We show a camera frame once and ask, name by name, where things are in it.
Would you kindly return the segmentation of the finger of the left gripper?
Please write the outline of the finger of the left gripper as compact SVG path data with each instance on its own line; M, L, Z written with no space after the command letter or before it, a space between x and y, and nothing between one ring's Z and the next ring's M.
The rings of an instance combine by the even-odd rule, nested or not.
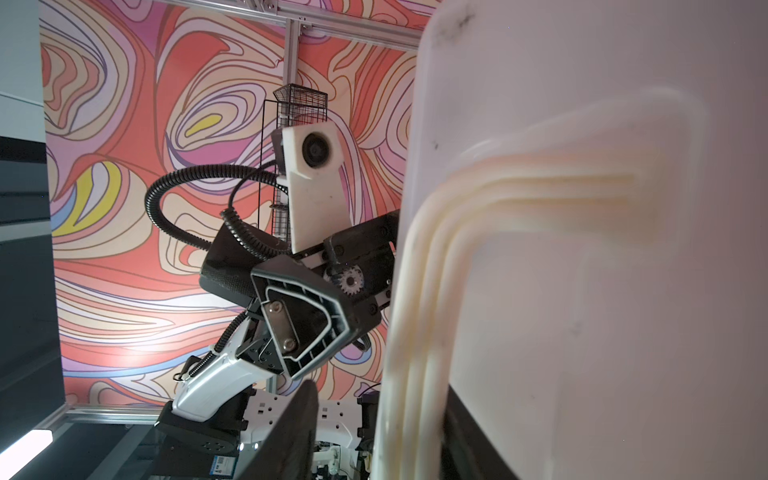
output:
M285 375L297 380L356 340L351 300L286 255L250 273Z

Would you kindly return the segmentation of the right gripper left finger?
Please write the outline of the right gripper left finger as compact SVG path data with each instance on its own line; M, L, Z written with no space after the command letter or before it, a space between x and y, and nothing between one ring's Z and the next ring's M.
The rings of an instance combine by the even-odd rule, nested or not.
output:
M240 435L241 443L258 447L238 477L310 479L318 413L318 392L311 380L290 397L258 390L246 407L248 426Z

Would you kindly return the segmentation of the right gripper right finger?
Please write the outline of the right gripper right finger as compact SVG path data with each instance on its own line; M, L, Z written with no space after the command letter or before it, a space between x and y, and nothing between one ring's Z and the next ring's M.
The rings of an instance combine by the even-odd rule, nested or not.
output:
M518 480L474 420L459 396L449 388L440 458L440 478L446 480Z

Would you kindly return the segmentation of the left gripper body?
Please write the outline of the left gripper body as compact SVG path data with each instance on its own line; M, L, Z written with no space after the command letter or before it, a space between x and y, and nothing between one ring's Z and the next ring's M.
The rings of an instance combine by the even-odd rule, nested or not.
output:
M297 379L348 346L369 351L392 295L398 225L392 211L264 261L222 228L200 285L246 312L235 357Z

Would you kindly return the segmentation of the clear tool box lid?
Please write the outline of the clear tool box lid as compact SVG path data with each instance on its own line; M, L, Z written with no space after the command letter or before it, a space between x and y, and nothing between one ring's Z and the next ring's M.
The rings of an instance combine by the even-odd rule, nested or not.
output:
M396 271L374 478L765 478L766 3L440 3Z

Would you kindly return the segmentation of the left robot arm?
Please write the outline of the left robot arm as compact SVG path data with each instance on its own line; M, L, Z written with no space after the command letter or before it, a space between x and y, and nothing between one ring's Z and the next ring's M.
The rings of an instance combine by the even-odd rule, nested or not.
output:
M153 476L233 478L242 448L273 436L288 406L260 381L307 379L347 348L360 361L372 357L392 294L398 223L390 212L292 251L225 213L200 283L240 312L179 373L155 424L163 441Z

